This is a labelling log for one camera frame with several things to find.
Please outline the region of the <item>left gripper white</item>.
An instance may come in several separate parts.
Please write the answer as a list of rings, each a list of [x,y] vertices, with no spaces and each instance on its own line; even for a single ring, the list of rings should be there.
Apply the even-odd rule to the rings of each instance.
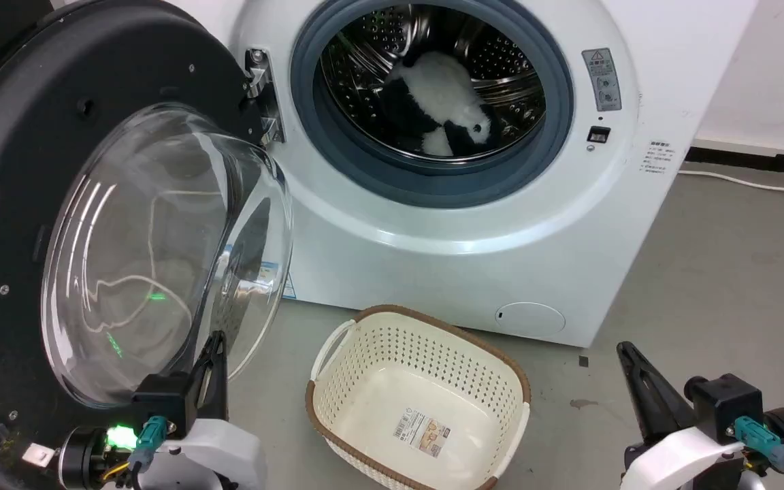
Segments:
[[[214,331],[191,372],[192,401],[201,417],[182,440],[166,440],[150,468],[141,472],[143,489],[265,489],[267,462],[261,441],[228,422],[227,341]]]

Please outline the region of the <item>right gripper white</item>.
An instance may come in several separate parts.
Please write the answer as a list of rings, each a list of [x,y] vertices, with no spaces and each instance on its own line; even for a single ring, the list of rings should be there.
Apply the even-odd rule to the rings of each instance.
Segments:
[[[697,428],[693,407],[630,341],[617,344],[642,444],[626,449],[623,489],[705,489],[695,478],[732,472],[743,443],[736,428],[725,429],[730,443],[717,442]]]

